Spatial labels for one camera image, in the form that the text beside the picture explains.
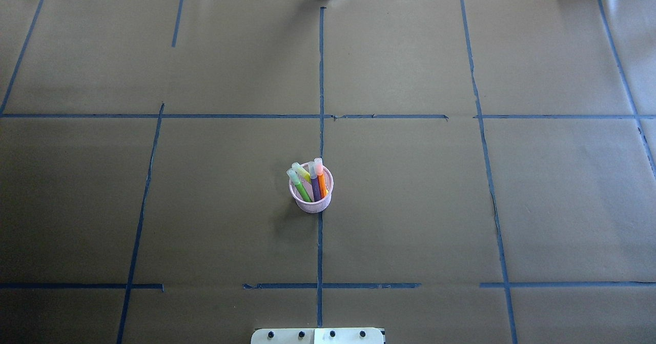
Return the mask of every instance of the metal bracket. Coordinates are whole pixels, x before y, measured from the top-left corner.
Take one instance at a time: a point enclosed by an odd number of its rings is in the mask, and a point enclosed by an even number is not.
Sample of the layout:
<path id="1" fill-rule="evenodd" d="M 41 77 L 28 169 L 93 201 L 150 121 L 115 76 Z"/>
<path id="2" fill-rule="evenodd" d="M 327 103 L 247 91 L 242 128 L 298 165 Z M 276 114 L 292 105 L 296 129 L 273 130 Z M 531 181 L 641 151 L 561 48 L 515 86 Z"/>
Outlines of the metal bracket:
<path id="1" fill-rule="evenodd" d="M 259 329 L 251 344 L 385 344 L 377 328 Z"/>

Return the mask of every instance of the white plastic basket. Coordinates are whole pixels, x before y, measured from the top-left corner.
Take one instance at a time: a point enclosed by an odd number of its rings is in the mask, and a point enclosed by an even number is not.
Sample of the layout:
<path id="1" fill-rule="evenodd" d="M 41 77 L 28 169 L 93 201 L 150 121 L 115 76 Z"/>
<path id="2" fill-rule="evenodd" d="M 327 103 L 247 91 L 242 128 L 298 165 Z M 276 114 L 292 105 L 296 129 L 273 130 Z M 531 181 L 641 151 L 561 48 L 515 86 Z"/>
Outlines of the white plastic basket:
<path id="1" fill-rule="evenodd" d="M 302 164 L 303 168 L 305 170 L 308 169 L 308 163 L 305 162 L 305 164 Z M 328 187 L 328 193 L 326 194 L 326 197 L 320 201 L 314 201 L 312 203 L 304 201 L 302 197 L 300 197 L 300 194 L 298 194 L 298 190 L 296 187 L 294 187 L 293 183 L 291 183 L 291 180 L 289 180 L 289 192 L 291 193 L 291 196 L 294 197 L 294 200 L 296 201 L 296 204 L 298 204 L 299 208 L 301 208 L 303 211 L 307 213 L 319 213 L 326 209 L 328 207 L 328 204 L 330 204 L 330 199 L 333 195 L 333 174 L 330 173 L 330 170 L 326 168 L 326 166 L 323 166 L 323 172 L 324 172 L 324 177 L 325 177 L 325 182 L 326 182 L 326 187 Z M 303 187 L 307 191 L 308 194 L 312 194 L 312 185 L 309 184 L 308 182 L 305 181 L 304 178 L 301 177 L 301 182 L 303 184 Z"/>

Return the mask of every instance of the orange marker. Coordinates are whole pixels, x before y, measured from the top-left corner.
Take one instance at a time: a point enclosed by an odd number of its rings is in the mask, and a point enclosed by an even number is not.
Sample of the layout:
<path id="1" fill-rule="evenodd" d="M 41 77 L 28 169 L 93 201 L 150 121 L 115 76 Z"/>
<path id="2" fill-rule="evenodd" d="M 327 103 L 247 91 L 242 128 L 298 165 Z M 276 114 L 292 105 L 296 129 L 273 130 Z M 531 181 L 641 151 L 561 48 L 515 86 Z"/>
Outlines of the orange marker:
<path id="1" fill-rule="evenodd" d="M 323 160 L 321 158 L 314 159 L 314 171 L 317 173 L 317 178 L 319 179 L 321 199 L 324 199 L 328 195 L 328 189 L 326 188 L 326 178 L 323 176 Z"/>

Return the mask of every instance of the pen holder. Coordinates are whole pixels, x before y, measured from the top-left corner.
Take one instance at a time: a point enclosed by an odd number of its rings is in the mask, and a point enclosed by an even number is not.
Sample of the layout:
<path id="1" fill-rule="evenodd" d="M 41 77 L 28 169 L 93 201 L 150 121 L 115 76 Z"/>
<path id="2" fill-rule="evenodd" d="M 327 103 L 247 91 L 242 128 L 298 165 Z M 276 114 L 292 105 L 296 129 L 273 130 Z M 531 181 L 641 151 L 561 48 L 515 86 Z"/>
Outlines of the pen holder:
<path id="1" fill-rule="evenodd" d="M 308 169 L 307 163 L 302 164 L 302 166 L 305 170 Z M 307 213 L 319 213 L 326 209 L 328 204 L 330 204 L 330 199 L 333 195 L 333 175 L 325 166 L 323 167 L 323 176 L 325 177 L 326 187 L 328 187 L 328 193 L 324 199 L 314 202 L 304 201 L 302 197 L 300 197 L 300 194 L 298 194 L 296 187 L 294 187 L 293 183 L 291 183 L 291 180 L 289 180 L 289 192 L 291 193 L 291 196 L 294 197 L 296 204 L 298 204 L 299 208 L 301 208 L 303 211 Z M 312 196 L 312 185 L 308 184 L 304 179 L 300 183 L 303 184 L 303 187 L 307 193 Z"/>

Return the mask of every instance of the purple marker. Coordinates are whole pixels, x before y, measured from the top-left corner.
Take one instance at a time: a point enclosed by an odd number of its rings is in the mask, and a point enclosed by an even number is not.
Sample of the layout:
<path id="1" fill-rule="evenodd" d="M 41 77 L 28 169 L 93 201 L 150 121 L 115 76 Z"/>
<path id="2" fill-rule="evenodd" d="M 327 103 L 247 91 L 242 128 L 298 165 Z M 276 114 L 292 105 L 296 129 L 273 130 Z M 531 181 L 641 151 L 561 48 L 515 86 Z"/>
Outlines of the purple marker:
<path id="1" fill-rule="evenodd" d="M 319 189 L 319 179 L 317 178 L 317 171 L 314 169 L 314 162 L 307 163 L 307 170 L 310 172 L 310 184 L 312 184 L 312 195 L 314 201 L 321 200 L 321 190 Z"/>

